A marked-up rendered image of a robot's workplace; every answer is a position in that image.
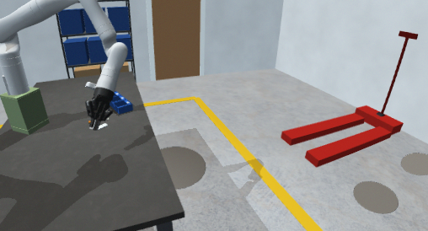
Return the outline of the blue three-compartment bin rack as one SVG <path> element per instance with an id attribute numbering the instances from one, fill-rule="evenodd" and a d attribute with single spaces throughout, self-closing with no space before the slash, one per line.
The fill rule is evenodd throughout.
<path id="1" fill-rule="evenodd" d="M 119 101 L 120 100 L 120 101 Z M 117 102 L 116 102 L 117 101 Z M 114 103 L 113 103 L 114 102 Z M 110 101 L 110 106 L 118 113 L 123 114 L 133 110 L 133 106 L 130 101 L 124 98 L 121 94 L 115 91 L 114 98 Z M 120 108 L 119 108 L 120 107 Z"/>

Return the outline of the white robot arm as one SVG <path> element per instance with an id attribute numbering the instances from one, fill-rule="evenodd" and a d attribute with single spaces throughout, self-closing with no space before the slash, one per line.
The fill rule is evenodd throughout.
<path id="1" fill-rule="evenodd" d="M 10 15 L 0 19 L 0 66 L 8 95 L 29 92 L 29 84 L 19 52 L 18 31 L 38 24 L 79 2 L 96 29 L 102 41 L 105 54 L 108 57 L 97 84 L 87 82 L 86 87 L 93 91 L 96 87 L 101 87 L 115 92 L 120 70 L 126 60 L 128 49 L 125 44 L 116 41 L 115 29 L 98 1 L 31 0 Z"/>

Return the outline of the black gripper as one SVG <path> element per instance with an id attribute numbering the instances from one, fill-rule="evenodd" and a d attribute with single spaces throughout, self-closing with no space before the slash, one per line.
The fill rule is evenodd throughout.
<path id="1" fill-rule="evenodd" d="M 85 101 L 88 116 L 91 117 L 89 129 L 97 131 L 100 122 L 105 121 L 113 113 L 113 110 L 110 110 L 110 101 L 113 99 L 113 96 L 113 91 L 96 87 L 94 97 L 91 100 Z"/>

